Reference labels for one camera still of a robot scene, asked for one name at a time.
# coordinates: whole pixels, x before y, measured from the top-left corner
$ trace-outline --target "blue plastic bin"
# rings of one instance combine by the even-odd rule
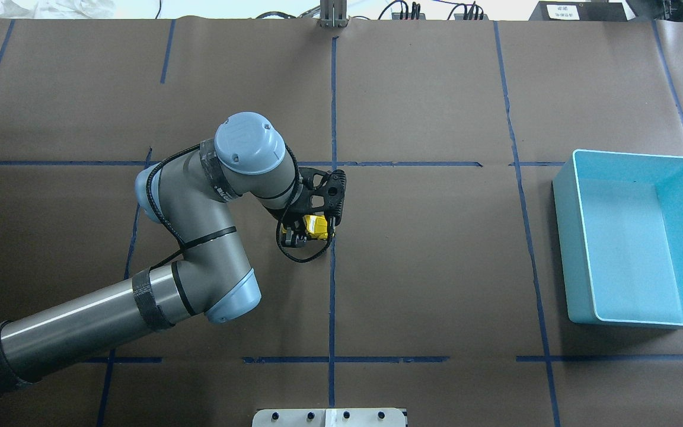
[[[683,327],[683,157],[577,149],[553,192],[569,318]]]

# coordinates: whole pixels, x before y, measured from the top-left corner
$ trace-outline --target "light blue cap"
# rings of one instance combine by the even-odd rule
[[[236,113],[218,127],[215,152],[230,170],[260,175],[274,170],[286,154],[284,138],[257,113]]]
[[[262,297],[253,268],[225,297],[205,311],[204,316],[213,323],[225,323],[257,307]]]
[[[144,210],[144,213],[154,222],[159,224],[159,219],[152,211],[152,205],[149,204],[149,198],[146,196],[146,181],[149,179],[149,174],[152,173],[154,167],[145,168],[141,173],[136,175],[136,200],[139,202],[139,206]],[[159,172],[155,173],[154,178],[152,178],[152,199],[154,199],[157,206],[159,206]]]

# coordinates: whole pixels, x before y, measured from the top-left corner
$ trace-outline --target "metal bracket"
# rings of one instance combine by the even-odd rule
[[[396,408],[260,410],[252,427],[407,427],[407,411]]]
[[[320,0],[320,20],[326,28],[347,27],[347,0]]]

